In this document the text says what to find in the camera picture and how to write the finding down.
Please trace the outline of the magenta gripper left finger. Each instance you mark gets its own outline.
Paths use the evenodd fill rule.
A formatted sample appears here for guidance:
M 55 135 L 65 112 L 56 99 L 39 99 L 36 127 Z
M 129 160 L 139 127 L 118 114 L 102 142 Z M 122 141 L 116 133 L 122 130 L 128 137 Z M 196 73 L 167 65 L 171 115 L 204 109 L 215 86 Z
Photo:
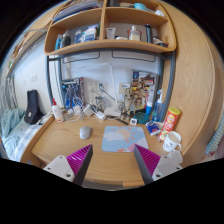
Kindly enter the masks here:
M 92 155 L 92 145 L 87 145 L 68 156 L 59 155 L 44 170 L 81 186 Z

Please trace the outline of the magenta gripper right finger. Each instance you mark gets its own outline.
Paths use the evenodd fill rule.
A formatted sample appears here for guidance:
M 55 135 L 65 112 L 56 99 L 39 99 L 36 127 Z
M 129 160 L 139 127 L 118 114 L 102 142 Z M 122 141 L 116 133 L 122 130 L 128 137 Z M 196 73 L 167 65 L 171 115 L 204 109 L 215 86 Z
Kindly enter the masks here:
M 182 169 L 171 157 L 160 157 L 139 145 L 134 146 L 134 156 L 145 185 Z

